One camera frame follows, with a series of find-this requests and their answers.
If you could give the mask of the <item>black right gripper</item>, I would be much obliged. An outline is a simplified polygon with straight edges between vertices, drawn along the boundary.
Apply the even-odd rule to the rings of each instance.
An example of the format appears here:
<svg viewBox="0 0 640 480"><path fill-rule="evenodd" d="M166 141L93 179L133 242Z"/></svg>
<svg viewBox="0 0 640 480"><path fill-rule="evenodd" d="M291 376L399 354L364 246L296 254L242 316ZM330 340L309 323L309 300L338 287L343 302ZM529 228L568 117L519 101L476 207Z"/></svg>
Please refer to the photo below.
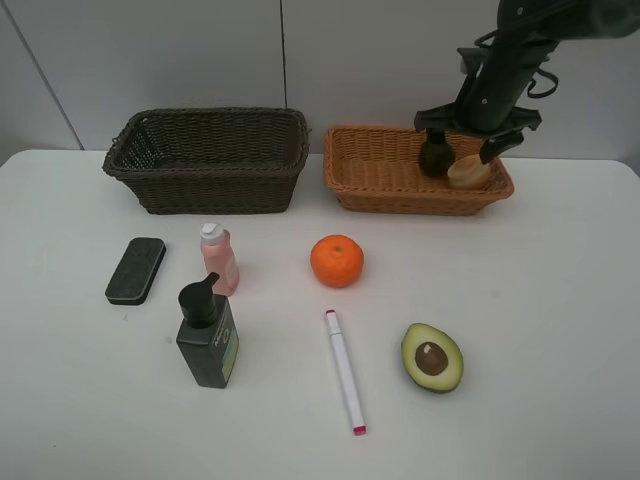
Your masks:
<svg viewBox="0 0 640 480"><path fill-rule="evenodd" d="M525 83L517 77L487 80L483 75L467 76L453 103L418 111L414 127L428 131L426 143L445 145L447 132L479 138L482 164L489 164L502 153L524 141L522 129L536 130L542 122L537 110L516 106Z"/></svg>

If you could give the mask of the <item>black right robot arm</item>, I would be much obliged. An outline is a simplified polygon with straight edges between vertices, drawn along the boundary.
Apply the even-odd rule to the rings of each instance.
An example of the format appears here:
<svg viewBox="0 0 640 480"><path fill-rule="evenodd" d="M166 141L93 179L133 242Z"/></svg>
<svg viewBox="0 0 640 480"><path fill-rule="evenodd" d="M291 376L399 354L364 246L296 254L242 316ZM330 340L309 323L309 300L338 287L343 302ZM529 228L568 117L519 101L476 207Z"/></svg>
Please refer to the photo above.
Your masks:
<svg viewBox="0 0 640 480"><path fill-rule="evenodd" d="M461 48L463 85L454 102L416 113L414 127L426 134L419 165L430 177L442 176L454 161L450 133L481 140L480 160L490 163L520 145L526 128L542 122L538 111L520 108L521 95L540 99L537 76L557 84L542 64L567 40L624 38L639 28L636 1L502 1L495 30Z"/></svg>

